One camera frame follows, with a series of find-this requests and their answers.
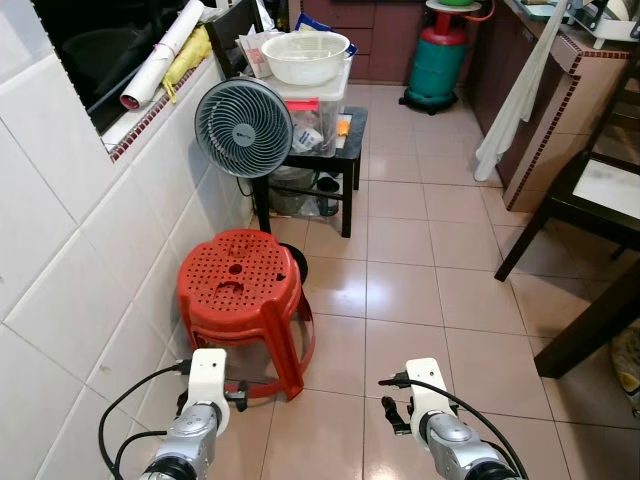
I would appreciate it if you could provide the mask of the red plastic stool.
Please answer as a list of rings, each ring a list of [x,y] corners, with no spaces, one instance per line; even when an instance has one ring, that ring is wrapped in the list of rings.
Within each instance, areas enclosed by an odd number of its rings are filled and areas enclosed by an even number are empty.
[[[250,397],[292,401],[305,389],[317,334],[305,284],[279,243],[262,230],[224,230],[189,251],[175,294],[192,348],[261,344],[276,380]]]

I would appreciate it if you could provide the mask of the black round floor base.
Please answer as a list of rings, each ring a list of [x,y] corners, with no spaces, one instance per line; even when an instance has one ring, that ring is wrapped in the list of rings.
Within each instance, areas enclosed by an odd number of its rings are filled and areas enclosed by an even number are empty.
[[[289,252],[291,255],[294,265],[297,266],[298,276],[300,276],[300,283],[306,283],[308,278],[308,262],[306,260],[305,255],[301,250],[298,250],[297,247],[294,247],[293,244],[280,242],[279,246],[282,246]]]

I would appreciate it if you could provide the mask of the grey marble dining table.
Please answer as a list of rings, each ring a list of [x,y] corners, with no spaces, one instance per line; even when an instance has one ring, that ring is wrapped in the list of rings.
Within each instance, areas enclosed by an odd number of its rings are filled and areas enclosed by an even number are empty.
[[[640,262],[590,303],[535,356],[540,378],[562,378],[640,317]]]

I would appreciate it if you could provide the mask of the patterned yellow bag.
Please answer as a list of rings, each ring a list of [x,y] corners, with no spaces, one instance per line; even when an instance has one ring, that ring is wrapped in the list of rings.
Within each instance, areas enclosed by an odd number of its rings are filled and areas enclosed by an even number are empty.
[[[640,329],[631,325],[609,343],[614,375],[631,404],[635,419],[640,416]]]

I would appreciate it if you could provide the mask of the grey round fan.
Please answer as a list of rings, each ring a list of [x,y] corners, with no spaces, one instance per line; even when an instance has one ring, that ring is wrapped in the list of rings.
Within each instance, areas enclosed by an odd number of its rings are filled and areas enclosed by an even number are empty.
[[[294,125],[285,101],[259,79],[215,84],[195,111],[195,137],[212,163],[237,178],[265,177],[291,154]]]

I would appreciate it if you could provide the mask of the black side table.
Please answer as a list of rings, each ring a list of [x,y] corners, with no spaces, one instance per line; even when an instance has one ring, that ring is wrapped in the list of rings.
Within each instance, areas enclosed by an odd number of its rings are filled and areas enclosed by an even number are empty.
[[[340,119],[349,120],[349,131],[346,141],[335,150],[332,156],[305,156],[291,155],[284,160],[284,166],[314,170],[333,174],[340,179],[340,189],[337,192],[326,192],[316,188],[294,188],[288,186],[275,186],[266,177],[250,180],[252,214],[259,223],[259,229],[271,232],[269,193],[271,191],[291,192],[296,195],[305,195],[316,198],[335,200],[340,205],[340,236],[349,238],[352,232],[353,215],[355,215],[355,191],[360,183],[360,169],[362,150],[364,150],[364,138],[366,134],[369,110],[348,106],[343,109]]]

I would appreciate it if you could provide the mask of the clear plastic storage box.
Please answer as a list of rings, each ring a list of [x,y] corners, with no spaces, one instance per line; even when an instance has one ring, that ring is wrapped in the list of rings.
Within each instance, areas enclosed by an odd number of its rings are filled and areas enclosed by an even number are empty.
[[[293,134],[291,155],[329,157],[337,151],[339,119],[344,108],[351,60],[324,84],[298,86],[266,79],[266,83],[282,96],[291,114]]]

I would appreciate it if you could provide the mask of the white hanging cloth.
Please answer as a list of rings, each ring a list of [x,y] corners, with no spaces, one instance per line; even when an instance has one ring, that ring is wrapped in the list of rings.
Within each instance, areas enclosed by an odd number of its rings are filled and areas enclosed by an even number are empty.
[[[492,177],[497,170],[500,157],[511,146],[517,129],[522,123],[529,122],[545,61],[563,24],[564,13],[573,5],[573,1],[575,0],[554,0],[556,9],[549,14],[534,49],[526,58],[524,68],[518,73],[516,82],[513,83],[506,100],[500,106],[492,128],[485,133],[483,141],[475,151],[474,179],[476,182],[486,182]]]

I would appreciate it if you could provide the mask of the yellow cloth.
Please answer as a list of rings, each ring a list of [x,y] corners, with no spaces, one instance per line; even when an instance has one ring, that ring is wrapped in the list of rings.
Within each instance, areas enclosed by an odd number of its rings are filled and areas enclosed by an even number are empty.
[[[166,69],[161,87],[173,102],[177,102],[178,84],[189,70],[195,69],[212,51],[209,32],[204,26],[193,28],[182,49],[175,55],[173,63]]]

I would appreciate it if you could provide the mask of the white plastic basin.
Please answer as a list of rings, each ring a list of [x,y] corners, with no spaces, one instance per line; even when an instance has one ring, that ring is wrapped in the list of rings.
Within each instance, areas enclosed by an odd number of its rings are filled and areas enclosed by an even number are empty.
[[[349,47],[351,41],[346,36],[308,29],[270,38],[260,51],[278,81],[319,86],[342,72]]]

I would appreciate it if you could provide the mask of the white printed packet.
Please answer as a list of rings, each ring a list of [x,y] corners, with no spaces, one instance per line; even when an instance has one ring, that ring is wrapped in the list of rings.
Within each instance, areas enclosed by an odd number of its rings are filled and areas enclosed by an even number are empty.
[[[260,32],[259,28],[251,26],[243,35],[236,38],[236,45],[244,54],[248,68],[252,70],[252,77],[266,79],[273,76],[273,69],[270,68],[269,60],[266,58],[262,46],[265,42],[280,35],[278,29],[266,29]]]

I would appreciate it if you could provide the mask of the rolled white paper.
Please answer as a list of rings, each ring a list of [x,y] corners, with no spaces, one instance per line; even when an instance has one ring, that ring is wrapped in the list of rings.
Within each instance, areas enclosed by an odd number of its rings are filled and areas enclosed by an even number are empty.
[[[163,82],[163,77],[174,63],[180,49],[186,45],[187,38],[193,31],[207,6],[202,0],[188,0],[180,10],[172,26],[154,45],[154,50],[140,65],[138,72],[119,95],[119,104],[128,110],[137,110],[150,102],[155,91]]]

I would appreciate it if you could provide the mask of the green gas cylinder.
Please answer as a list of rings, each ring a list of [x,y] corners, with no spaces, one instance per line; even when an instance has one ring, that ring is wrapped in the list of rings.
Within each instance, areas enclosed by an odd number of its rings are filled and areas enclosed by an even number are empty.
[[[451,108],[458,97],[454,86],[465,63],[468,36],[462,12],[428,1],[428,23],[419,36],[411,61],[410,82],[399,105],[435,115]]]

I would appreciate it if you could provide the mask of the blue packet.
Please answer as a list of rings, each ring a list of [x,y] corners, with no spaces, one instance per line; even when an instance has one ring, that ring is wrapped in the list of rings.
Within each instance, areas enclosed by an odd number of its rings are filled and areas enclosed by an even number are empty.
[[[315,20],[306,13],[300,13],[294,23],[293,31],[321,31],[321,32],[337,32],[337,29],[334,27],[328,26],[328,24],[321,23],[320,20]],[[355,56],[358,52],[355,44],[352,44],[351,41],[348,41],[348,46],[346,47],[346,52],[349,58]]]

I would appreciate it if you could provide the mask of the dark window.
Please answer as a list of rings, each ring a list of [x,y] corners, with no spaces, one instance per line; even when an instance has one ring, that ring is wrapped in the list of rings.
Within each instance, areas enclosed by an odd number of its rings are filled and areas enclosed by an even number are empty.
[[[132,111],[119,95],[188,0],[31,0],[70,82],[100,134]],[[218,13],[218,0],[197,26]]]

